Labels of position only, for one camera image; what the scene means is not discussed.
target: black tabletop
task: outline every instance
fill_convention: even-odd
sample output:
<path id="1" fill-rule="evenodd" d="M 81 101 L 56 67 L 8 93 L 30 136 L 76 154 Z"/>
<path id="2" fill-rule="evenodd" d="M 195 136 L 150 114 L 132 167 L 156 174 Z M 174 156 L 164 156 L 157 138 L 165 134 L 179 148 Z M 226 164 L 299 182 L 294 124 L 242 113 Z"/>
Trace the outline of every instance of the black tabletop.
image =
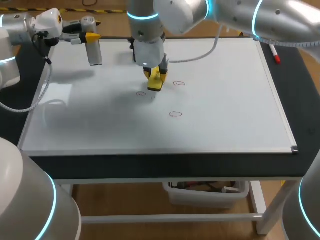
<path id="1" fill-rule="evenodd" d="M 261 44 L 297 154 L 162 154 L 50 156 L 32 159 L 54 179 L 128 178 L 267 178 L 303 177 L 320 149 L 320 97 L 296 48 L 277 47 L 276 65 L 268 45 Z M 3 89 L 0 101 L 22 109 L 31 105 L 45 62 L 31 46 L 17 55 L 21 81 Z M 27 113 L 0 109 L 0 137 L 17 145 Z"/>

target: red circle drawing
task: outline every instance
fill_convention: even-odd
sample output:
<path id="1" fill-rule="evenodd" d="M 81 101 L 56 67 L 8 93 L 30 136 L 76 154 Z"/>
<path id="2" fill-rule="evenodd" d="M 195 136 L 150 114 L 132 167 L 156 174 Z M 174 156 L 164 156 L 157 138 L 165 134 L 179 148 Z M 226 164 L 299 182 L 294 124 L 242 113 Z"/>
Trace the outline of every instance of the red circle drawing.
<path id="1" fill-rule="evenodd" d="M 174 81 L 173 85 L 175 85 L 175 86 L 184 86 L 184 85 L 186 85 L 186 83 L 184 81 Z"/>
<path id="2" fill-rule="evenodd" d="M 146 94 L 145 92 L 143 92 L 143 91 L 138 91 L 138 92 L 136 93 L 136 95 L 137 95 L 137 96 L 146 96 L 147 94 Z"/>
<path id="3" fill-rule="evenodd" d="M 178 112 L 178 111 L 172 111 L 172 112 L 169 113 L 169 115 L 170 115 L 170 117 L 178 118 L 178 117 L 182 116 L 182 113 Z"/>

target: wooden floor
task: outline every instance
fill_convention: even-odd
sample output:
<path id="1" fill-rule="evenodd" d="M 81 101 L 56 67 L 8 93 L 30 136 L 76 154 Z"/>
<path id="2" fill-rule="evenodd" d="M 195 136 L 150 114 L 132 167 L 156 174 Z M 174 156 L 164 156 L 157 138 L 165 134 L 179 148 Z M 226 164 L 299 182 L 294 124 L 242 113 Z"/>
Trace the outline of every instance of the wooden floor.
<path id="1" fill-rule="evenodd" d="M 90 4 L 94 0 L 85 0 Z M 319 0 L 306 2 L 320 8 Z M 12 0 L 7 4 L 0 3 L 0 8 L 83 8 L 81 0 Z M 126 0 L 98 0 L 98 4 L 89 9 L 125 10 Z M 85 13 L 65 12 L 64 20 L 77 20 Z M 96 14 L 102 24 L 98 27 L 103 36 L 130 36 L 128 18 L 125 14 Z M 217 32 L 213 22 L 203 22 L 185 37 L 213 37 Z M 237 32 L 222 32 L 222 36 L 237 36 Z M 302 53 L 306 66 L 318 90 L 319 65 L 312 57 Z M 265 201 L 268 204 L 281 188 L 279 181 L 261 182 Z M 215 213 L 208 208 L 192 208 L 174 206 L 169 203 L 167 193 L 159 183 L 148 184 L 101 184 L 76 186 L 73 197 L 79 205 L 83 216 L 102 215 L 144 215 L 144 214 L 193 214 Z M 249 213 L 249 201 L 243 200 L 228 211 L 229 213 Z M 266 237 L 256 235 L 255 226 L 251 222 L 224 223 L 149 223 L 149 224 L 102 224 L 84 225 L 81 240 L 284 240 L 284 235 L 278 223 Z"/>

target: whiteboard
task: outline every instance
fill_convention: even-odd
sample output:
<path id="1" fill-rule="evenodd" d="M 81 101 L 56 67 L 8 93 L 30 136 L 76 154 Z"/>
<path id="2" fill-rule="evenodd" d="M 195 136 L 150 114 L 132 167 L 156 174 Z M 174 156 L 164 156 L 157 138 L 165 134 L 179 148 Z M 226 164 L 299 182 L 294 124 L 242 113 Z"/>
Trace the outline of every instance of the whiteboard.
<path id="1" fill-rule="evenodd" d="M 183 60 L 213 44 L 168 39 L 164 47 L 169 59 Z M 102 40 L 102 66 L 89 66 L 84 45 L 51 50 L 53 80 L 19 147 L 29 156 L 292 153 L 296 142 L 258 42 L 224 38 L 202 60 L 169 64 L 161 92 L 147 90 L 129 47 Z"/>

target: plastic storage bin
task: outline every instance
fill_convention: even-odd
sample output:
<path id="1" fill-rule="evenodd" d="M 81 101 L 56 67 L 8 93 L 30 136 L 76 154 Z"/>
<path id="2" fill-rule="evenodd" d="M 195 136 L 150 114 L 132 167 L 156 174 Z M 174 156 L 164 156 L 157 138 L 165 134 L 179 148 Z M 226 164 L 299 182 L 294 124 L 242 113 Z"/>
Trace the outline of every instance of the plastic storage bin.
<path id="1" fill-rule="evenodd" d="M 238 200 L 246 198 L 249 194 L 248 181 L 237 181 L 235 183 L 234 187 L 240 189 L 240 193 L 192 191 L 170 186 L 171 182 L 163 183 L 163 188 L 168 192 L 172 204 L 194 207 L 230 209 Z"/>

